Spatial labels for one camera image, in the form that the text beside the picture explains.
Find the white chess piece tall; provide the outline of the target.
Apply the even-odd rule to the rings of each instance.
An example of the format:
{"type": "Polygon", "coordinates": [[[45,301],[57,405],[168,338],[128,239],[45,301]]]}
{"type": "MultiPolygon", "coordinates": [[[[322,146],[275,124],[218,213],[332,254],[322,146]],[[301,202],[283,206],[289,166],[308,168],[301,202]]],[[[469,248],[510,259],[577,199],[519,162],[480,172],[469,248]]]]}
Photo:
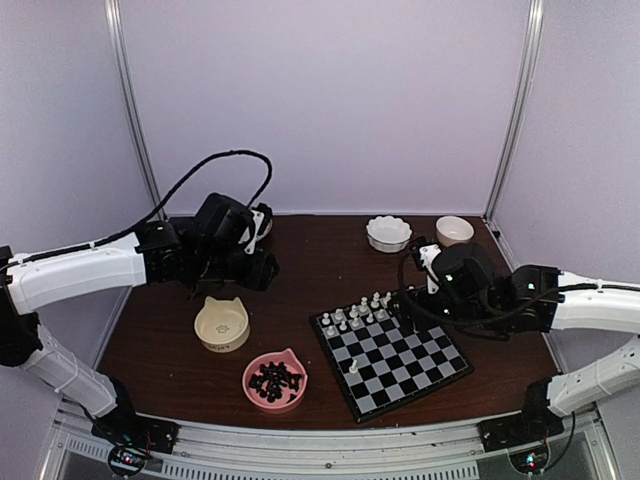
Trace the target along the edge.
{"type": "Polygon", "coordinates": [[[391,292],[388,291],[385,296],[382,298],[382,304],[384,307],[386,307],[388,305],[388,303],[391,301],[392,295],[391,292]]]}
{"type": "Polygon", "coordinates": [[[370,302],[370,307],[372,309],[377,309],[379,305],[380,305],[380,294],[378,292],[375,292],[370,302]]]}

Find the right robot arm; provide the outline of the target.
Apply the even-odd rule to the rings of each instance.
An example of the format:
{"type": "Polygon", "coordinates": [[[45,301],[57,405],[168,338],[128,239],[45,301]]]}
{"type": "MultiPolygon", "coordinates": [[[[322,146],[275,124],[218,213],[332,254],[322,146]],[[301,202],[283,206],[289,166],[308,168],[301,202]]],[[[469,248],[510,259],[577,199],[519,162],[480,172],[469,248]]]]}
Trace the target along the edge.
{"type": "Polygon", "coordinates": [[[638,385],[638,285],[533,264],[502,276],[476,243],[441,247],[418,238],[405,257],[426,276],[419,294],[398,268],[400,304],[418,318],[501,340],[529,332],[551,336],[567,370],[528,387],[512,423],[519,440],[535,440],[551,416],[565,417],[638,385]]]}

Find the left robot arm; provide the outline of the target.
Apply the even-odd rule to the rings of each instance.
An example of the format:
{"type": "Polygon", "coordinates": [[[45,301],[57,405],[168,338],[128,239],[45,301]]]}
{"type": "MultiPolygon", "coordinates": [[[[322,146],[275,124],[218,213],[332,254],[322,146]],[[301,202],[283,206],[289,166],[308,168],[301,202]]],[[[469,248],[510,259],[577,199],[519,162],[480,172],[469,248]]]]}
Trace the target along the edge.
{"type": "Polygon", "coordinates": [[[257,247],[272,210],[221,194],[209,195],[193,217],[144,220],[128,233],[58,251],[14,254],[1,249],[1,363],[19,367],[103,420],[123,444],[144,433],[124,386],[79,360],[41,324],[39,308],[120,287],[177,281],[193,290],[202,280],[265,290],[279,272],[257,247]]]}

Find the white queen piece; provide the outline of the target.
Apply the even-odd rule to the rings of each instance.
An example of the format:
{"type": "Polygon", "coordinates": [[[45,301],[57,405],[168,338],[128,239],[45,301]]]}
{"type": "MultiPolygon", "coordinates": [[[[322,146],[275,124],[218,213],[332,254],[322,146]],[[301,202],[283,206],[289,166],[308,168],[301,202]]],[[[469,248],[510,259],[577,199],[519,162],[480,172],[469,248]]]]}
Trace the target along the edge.
{"type": "Polygon", "coordinates": [[[361,298],[361,302],[359,305],[359,311],[362,314],[367,314],[369,312],[368,299],[366,297],[361,298]]]}

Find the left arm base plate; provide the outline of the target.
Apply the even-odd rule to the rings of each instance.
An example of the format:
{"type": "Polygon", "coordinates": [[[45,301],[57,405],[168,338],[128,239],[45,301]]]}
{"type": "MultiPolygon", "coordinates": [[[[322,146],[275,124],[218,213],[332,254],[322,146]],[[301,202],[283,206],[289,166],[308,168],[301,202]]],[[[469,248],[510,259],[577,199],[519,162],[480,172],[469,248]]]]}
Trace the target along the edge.
{"type": "Polygon", "coordinates": [[[92,434],[108,440],[114,446],[124,446],[143,452],[171,454],[179,426],[168,420],[140,416],[116,407],[102,417],[89,415],[92,434]]]}

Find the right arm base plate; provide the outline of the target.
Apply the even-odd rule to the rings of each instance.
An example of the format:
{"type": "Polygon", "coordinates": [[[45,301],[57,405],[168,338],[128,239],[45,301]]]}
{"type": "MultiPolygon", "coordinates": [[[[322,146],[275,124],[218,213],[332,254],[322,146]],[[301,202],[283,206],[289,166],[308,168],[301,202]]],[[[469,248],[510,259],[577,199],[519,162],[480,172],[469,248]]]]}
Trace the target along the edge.
{"type": "Polygon", "coordinates": [[[564,424],[561,417],[543,409],[484,420],[477,428],[484,451],[493,452],[559,435],[564,431],[564,424]]]}

